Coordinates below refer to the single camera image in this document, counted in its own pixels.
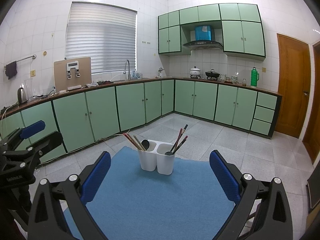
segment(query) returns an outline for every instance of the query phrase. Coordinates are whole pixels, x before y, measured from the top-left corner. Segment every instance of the window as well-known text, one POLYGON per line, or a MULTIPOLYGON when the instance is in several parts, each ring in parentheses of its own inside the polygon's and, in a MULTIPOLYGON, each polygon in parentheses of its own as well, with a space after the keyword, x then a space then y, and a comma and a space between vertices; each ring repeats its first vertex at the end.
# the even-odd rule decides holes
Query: window
POLYGON ((69 16, 66 58, 91 57, 91 72, 136 67, 137 12, 96 3, 73 2, 69 16))

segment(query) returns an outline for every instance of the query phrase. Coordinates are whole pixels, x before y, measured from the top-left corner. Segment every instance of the kitchen sink faucet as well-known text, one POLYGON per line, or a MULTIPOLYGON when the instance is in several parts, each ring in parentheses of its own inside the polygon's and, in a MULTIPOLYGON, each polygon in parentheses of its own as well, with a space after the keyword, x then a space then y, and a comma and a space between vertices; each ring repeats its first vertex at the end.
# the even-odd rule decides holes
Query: kitchen sink faucet
POLYGON ((128 63, 128 79, 131 79, 131 76, 130 76, 130 62, 129 62, 128 59, 124 63, 124 72, 123 73, 125 74, 125 69, 127 67, 127 63, 128 63))

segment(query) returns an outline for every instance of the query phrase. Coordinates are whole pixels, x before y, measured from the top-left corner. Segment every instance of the plastic bottle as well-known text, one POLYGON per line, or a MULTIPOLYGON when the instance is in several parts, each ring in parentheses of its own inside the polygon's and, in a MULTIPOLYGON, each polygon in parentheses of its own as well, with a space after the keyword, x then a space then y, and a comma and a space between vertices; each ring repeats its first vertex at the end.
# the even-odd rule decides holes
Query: plastic bottle
POLYGON ((251 86, 256 87, 259 80, 259 73, 255 67, 251 70, 251 86))

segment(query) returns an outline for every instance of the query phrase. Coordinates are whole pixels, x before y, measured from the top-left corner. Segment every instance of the towel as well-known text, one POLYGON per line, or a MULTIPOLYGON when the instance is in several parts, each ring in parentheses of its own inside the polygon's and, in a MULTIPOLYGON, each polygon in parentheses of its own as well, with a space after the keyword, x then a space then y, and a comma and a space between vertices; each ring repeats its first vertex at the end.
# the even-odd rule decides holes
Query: towel
POLYGON ((5 66, 5 75, 8 79, 13 78, 17 74, 17 62, 11 62, 5 66))

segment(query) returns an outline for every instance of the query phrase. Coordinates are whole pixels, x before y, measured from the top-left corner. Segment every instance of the brown countertop edge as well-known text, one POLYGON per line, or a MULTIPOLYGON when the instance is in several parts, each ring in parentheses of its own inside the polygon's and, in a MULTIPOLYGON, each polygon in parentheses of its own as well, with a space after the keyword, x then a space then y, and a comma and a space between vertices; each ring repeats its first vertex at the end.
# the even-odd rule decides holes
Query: brown countertop edge
POLYGON ((79 88, 79 89, 75 89, 75 90, 72 90, 72 91, 67 91, 65 93, 58 94, 58 95, 55 95, 55 96, 48 96, 47 98, 44 98, 44 99, 34 99, 31 102, 27 102, 26 104, 23 104, 21 106, 15 107, 11 111, 8 110, 6 112, 6 114, 5 114, 5 117, 9 117, 10 115, 13 115, 13 114, 15 114, 17 112, 20 112, 22 110, 28 109, 28 108, 30 108, 32 106, 36 106, 36 105, 39 105, 39 104, 42 104, 42 103, 45 103, 45 102, 48 102, 48 101, 52 101, 52 100, 55 100, 55 99, 58 99, 58 98, 63 98, 63 97, 75 95, 75 94, 78 94, 78 93, 88 92, 88 91, 101 89, 101 88, 120 86, 120 85, 129 85, 129 84, 145 83, 145 82, 160 81, 160 80, 172 80, 172 79, 173 80, 187 80, 187 81, 215 83, 215 84, 220 84, 220 85, 227 85, 227 86, 251 89, 251 90, 255 90, 255 91, 261 91, 261 92, 268 93, 268 94, 275 95, 275 96, 282 96, 281 94, 279 94, 277 92, 273 92, 273 91, 262 89, 262 88, 257 88, 257 87, 252 87, 252 86, 245 86, 244 87, 241 84, 228 84, 228 83, 224 83, 224 82, 206 80, 206 79, 194 79, 194 78, 183 78, 183 77, 162 77, 162 78, 148 78, 148 79, 133 79, 133 80, 130 80, 130 81, 114 82, 114 83, 100 85, 100 86, 96 86, 96 87, 79 88))

